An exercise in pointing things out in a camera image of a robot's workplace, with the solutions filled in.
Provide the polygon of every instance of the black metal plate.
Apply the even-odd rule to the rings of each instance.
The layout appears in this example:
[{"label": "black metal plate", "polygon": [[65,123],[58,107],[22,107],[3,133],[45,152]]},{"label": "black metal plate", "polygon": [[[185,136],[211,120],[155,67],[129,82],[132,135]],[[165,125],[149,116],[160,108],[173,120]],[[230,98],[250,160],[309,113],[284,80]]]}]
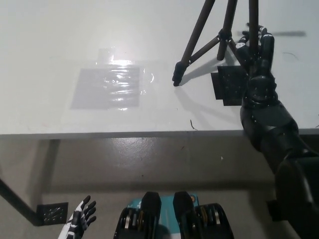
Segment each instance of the black metal plate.
[{"label": "black metal plate", "polygon": [[218,73],[211,73],[217,100],[224,106],[240,106],[246,89],[248,75],[241,66],[218,66]]},{"label": "black metal plate", "polygon": [[65,224],[68,215],[68,203],[38,205],[36,214],[43,225]]}]

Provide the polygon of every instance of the teal box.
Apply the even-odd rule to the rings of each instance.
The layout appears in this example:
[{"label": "teal box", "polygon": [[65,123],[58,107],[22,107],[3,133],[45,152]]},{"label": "teal box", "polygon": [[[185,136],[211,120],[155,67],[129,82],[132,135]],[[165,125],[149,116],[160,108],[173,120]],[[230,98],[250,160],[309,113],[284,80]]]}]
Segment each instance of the teal box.
[{"label": "teal box", "polygon": [[[190,194],[194,206],[198,206],[198,198],[196,194]],[[161,210],[159,218],[159,226],[157,229],[156,239],[181,239],[179,226],[175,217],[173,207],[174,196],[160,197]],[[134,199],[128,205],[129,208],[141,208],[141,198]]]}]

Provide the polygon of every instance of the plastic sheet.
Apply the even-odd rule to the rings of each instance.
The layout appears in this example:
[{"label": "plastic sheet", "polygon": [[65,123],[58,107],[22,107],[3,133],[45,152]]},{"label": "plastic sheet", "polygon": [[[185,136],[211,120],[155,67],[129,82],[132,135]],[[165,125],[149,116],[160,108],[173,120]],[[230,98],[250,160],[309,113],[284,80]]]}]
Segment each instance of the plastic sheet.
[{"label": "plastic sheet", "polygon": [[114,60],[112,50],[101,49],[96,66],[80,71],[72,109],[124,111],[139,105],[141,68],[128,60]]}]

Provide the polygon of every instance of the tripod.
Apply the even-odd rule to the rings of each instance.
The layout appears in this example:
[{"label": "tripod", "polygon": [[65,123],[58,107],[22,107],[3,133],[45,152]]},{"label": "tripod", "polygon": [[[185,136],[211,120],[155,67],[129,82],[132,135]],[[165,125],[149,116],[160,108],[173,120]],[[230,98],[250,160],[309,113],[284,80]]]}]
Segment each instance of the tripod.
[{"label": "tripod", "polygon": [[[200,12],[197,23],[193,30],[193,33],[184,51],[183,57],[181,61],[176,63],[172,78],[172,80],[174,81],[174,86],[179,86],[188,66],[194,63],[196,60],[198,60],[201,56],[203,56],[207,51],[216,46],[218,43],[218,61],[222,61],[224,59],[227,46],[229,46],[240,65],[243,66],[246,70],[248,70],[245,60],[238,56],[236,43],[232,38],[231,32],[237,6],[237,0],[228,0],[224,25],[223,28],[219,31],[218,35],[210,42],[208,42],[204,47],[198,50],[195,54],[193,54],[198,39],[201,35],[201,32],[203,31],[209,14],[214,6],[214,3],[215,0],[206,0],[204,3],[204,6]],[[249,47],[251,56],[254,58],[253,60],[255,60],[258,56],[258,31],[258,0],[249,0]]]}]

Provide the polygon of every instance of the robotic arm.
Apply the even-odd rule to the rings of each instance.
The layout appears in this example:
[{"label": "robotic arm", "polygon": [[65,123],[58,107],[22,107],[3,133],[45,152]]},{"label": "robotic arm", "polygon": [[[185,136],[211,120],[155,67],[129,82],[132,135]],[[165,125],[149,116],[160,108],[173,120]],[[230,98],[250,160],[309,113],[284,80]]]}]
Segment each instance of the robotic arm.
[{"label": "robotic arm", "polygon": [[319,154],[300,138],[298,125],[278,100],[271,74],[274,38],[259,26],[259,54],[253,59],[248,33],[237,43],[239,57],[249,67],[241,122],[252,145],[262,152],[275,174],[278,211],[303,239],[319,238]]}]

